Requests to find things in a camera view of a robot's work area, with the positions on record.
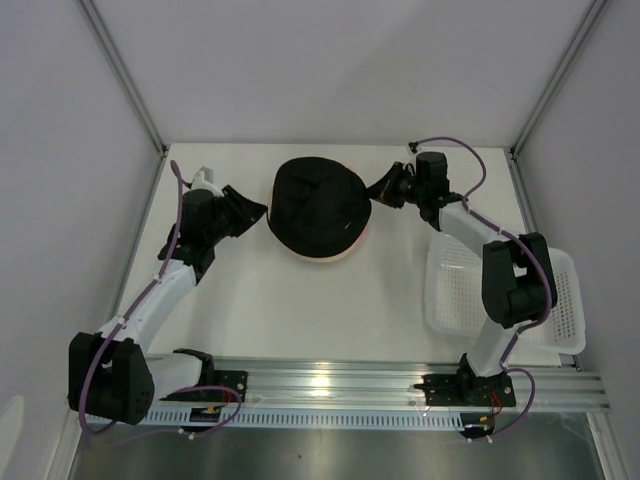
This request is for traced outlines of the pink bucket hat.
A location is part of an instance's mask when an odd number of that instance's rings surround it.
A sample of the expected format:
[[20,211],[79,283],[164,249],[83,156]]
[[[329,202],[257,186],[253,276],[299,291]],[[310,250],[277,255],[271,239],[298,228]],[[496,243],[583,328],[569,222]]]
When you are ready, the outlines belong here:
[[[355,173],[356,176],[359,176],[358,172],[353,168],[353,166],[351,164],[345,164],[345,167],[351,171],[352,173]],[[363,228],[362,231],[359,233],[358,237],[354,240],[353,244],[344,252],[344,256],[345,257],[349,257],[352,256],[355,252],[357,252],[360,248],[362,243],[366,240],[367,235],[368,235],[368,229],[369,229],[369,222],[371,219],[371,212],[372,212],[372,206],[371,206],[371,201],[370,199],[367,198],[367,205],[370,207],[370,211],[369,211],[369,216],[367,217],[367,220],[365,221],[365,223],[363,224]]]

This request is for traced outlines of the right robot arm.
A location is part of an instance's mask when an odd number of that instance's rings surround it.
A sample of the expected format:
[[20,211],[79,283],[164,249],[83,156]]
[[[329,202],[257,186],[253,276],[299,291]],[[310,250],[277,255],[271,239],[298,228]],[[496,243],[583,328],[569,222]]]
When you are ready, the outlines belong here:
[[410,203],[436,231],[461,242],[482,262],[481,332],[453,374],[423,376],[417,389],[428,406],[512,407],[507,361],[522,332],[544,322],[557,301],[549,249],[539,233],[516,236],[473,210],[454,192],[440,152],[423,152],[413,164],[396,162],[367,189],[391,208]]

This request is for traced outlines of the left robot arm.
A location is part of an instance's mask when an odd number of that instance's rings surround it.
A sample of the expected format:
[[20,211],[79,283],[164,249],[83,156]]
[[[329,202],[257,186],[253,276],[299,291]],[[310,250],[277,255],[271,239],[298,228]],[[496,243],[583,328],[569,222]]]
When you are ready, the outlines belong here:
[[158,400],[213,393],[242,400],[216,380],[211,355],[182,348],[151,360],[148,349],[181,301],[201,282],[226,238],[238,238],[267,208],[231,186],[181,190],[176,221],[158,254],[159,269],[122,313],[93,334],[80,332],[69,345],[68,402],[83,427],[90,415],[136,425]]

